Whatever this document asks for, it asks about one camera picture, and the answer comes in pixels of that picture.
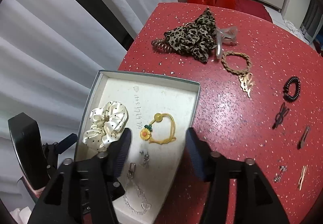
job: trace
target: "screw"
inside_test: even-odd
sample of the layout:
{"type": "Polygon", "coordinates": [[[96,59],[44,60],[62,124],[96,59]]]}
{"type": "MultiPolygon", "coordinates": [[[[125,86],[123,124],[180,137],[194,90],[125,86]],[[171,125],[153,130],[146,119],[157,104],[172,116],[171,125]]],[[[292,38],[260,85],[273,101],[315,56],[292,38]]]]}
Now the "screw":
{"type": "Polygon", "coordinates": [[[212,157],[220,157],[220,156],[221,156],[221,154],[220,154],[219,152],[217,152],[217,151],[212,151],[212,152],[211,152],[211,156],[212,156],[212,157]]]}
{"type": "Polygon", "coordinates": [[[116,182],[114,182],[114,183],[113,183],[113,186],[114,186],[115,188],[118,188],[118,187],[120,186],[120,183],[116,181],[116,182]]]}
{"type": "Polygon", "coordinates": [[[246,158],[244,162],[249,166],[252,166],[255,163],[252,158],[246,158]]]}
{"type": "Polygon", "coordinates": [[[96,156],[98,158],[104,158],[108,155],[108,153],[106,151],[103,151],[103,152],[99,152],[96,156]]]}
{"type": "Polygon", "coordinates": [[[63,160],[63,165],[67,166],[67,165],[71,164],[72,162],[73,162],[73,160],[71,158],[66,158],[63,160]]]}

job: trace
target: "yellow cord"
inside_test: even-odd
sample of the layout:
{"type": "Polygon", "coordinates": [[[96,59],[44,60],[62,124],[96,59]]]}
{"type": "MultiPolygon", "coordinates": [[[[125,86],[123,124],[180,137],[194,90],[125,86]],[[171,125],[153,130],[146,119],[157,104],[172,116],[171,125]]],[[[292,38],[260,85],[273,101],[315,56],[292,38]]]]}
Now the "yellow cord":
{"type": "Polygon", "coordinates": [[[176,140],[176,137],[174,137],[175,135],[175,121],[174,121],[174,118],[172,117],[172,115],[168,114],[168,113],[156,113],[155,116],[154,116],[154,120],[151,121],[149,123],[149,125],[145,125],[145,128],[141,130],[140,132],[140,137],[143,139],[143,140],[148,140],[149,143],[157,143],[157,144],[167,144],[167,143],[170,143],[170,142],[173,142],[176,140]],[[169,117],[171,119],[171,132],[170,132],[170,135],[169,135],[169,138],[167,139],[164,139],[164,140],[154,140],[153,137],[151,136],[151,132],[152,132],[152,128],[151,128],[151,125],[154,123],[154,122],[161,122],[163,117],[169,117]]]}

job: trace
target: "satin scrunchie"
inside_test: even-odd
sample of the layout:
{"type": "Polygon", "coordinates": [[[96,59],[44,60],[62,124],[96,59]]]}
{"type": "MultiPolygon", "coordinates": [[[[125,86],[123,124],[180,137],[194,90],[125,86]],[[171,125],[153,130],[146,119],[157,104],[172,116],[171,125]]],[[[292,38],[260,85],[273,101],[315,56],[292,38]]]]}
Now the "satin scrunchie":
{"type": "Polygon", "coordinates": [[[93,109],[91,129],[84,133],[82,142],[97,152],[106,151],[110,143],[119,140],[127,118],[127,109],[120,102],[110,101],[93,109]]]}

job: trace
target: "speckled red tabletop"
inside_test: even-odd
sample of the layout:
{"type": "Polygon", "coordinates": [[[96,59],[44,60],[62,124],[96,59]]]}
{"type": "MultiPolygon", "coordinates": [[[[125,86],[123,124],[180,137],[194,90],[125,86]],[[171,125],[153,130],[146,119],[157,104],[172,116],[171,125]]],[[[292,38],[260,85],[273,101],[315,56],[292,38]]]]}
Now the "speckled red tabletop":
{"type": "MultiPolygon", "coordinates": [[[[230,159],[255,158],[277,193],[290,223],[298,224],[322,189],[323,59],[308,45],[278,26],[234,10],[210,7],[219,28],[237,26],[237,45],[225,50],[251,57],[255,86],[251,98],[242,91],[237,76],[223,69],[214,56],[202,64],[190,56],[153,51],[151,40],[163,38],[169,29],[191,22],[205,6],[186,3],[159,4],[125,56],[119,70],[175,76],[201,83],[201,94],[193,127],[213,150],[230,159]],[[291,77],[301,81],[301,94],[283,124],[273,130],[275,116],[283,103],[282,89],[291,77]],[[297,150],[306,125],[311,127],[305,146],[297,150]],[[282,179],[274,183],[279,166],[287,166],[282,179]],[[298,180],[308,165],[302,190],[298,180]]],[[[227,58],[232,68],[242,69],[243,59],[227,58]]],[[[194,176],[190,159],[183,160],[156,224],[199,222],[208,183],[194,176]]],[[[231,181],[227,223],[235,208],[235,182],[231,181]]]]}

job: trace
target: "silver chain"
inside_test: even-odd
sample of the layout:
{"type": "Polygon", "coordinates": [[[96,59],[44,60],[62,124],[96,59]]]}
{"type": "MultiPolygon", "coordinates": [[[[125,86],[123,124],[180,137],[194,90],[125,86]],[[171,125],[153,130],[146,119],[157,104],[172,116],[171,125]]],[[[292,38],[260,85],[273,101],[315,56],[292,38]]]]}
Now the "silver chain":
{"type": "Polygon", "coordinates": [[[145,192],[133,180],[134,174],[135,174],[135,169],[136,169],[136,164],[130,163],[130,168],[129,168],[128,174],[127,174],[127,183],[126,183],[123,199],[124,199],[127,207],[129,209],[131,209],[133,213],[138,214],[138,215],[144,215],[151,208],[151,204],[147,202],[147,198],[145,197],[145,192]],[[143,211],[137,211],[129,204],[129,199],[127,197],[129,183],[132,183],[132,185],[134,186],[138,198],[142,199],[141,206],[143,208],[143,211]]]}

